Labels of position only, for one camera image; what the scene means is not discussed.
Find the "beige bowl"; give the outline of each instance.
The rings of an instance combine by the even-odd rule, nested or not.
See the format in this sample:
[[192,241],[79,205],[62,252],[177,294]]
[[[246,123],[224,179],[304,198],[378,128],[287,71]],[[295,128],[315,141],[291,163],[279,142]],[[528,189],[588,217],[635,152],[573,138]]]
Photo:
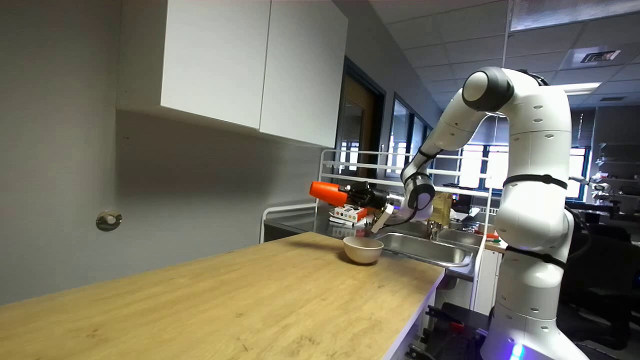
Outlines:
[[370,264],[378,260],[382,253],[380,241],[359,236],[348,236],[344,238],[344,252],[349,259],[360,264]]

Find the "ceiling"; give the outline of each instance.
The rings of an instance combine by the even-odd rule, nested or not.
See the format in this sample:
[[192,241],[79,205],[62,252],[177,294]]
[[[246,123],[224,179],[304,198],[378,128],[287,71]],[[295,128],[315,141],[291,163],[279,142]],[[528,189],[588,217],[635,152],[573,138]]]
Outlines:
[[[640,13],[509,32],[507,0],[372,0],[411,65],[444,109],[473,71],[527,69],[551,85],[602,82],[572,108],[640,104]],[[587,53],[620,50],[613,61],[580,63]],[[601,102],[603,97],[624,97]]]

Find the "doorway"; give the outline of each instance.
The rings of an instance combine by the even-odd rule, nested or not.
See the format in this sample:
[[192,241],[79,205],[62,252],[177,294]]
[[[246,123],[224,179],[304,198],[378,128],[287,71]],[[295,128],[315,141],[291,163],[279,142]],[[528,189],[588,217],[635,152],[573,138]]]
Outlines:
[[[384,107],[384,91],[355,64],[345,59],[342,99],[336,136],[336,149],[342,151],[377,151]],[[340,152],[337,161],[377,164],[372,154]],[[343,165],[336,174],[376,177],[376,169]]]

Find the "blue light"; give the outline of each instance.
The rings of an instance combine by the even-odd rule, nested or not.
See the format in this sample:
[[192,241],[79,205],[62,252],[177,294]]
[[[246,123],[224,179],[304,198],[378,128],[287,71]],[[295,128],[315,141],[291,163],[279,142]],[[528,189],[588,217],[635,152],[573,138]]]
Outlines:
[[511,358],[509,360],[520,360],[524,355],[524,348],[522,344],[513,345],[513,350],[511,350]]

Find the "sink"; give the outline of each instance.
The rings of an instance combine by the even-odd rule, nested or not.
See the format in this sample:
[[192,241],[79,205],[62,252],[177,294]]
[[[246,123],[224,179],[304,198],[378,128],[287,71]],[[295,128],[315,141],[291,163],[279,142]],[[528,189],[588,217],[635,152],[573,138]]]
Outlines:
[[402,254],[444,268],[467,266],[472,257],[471,252],[461,247],[404,234],[384,234],[377,240],[385,245],[384,251]]
[[438,233],[438,241],[444,243],[464,244],[474,247],[480,247],[482,243],[482,236],[478,234],[468,233],[466,231],[454,230],[454,229],[442,229]]

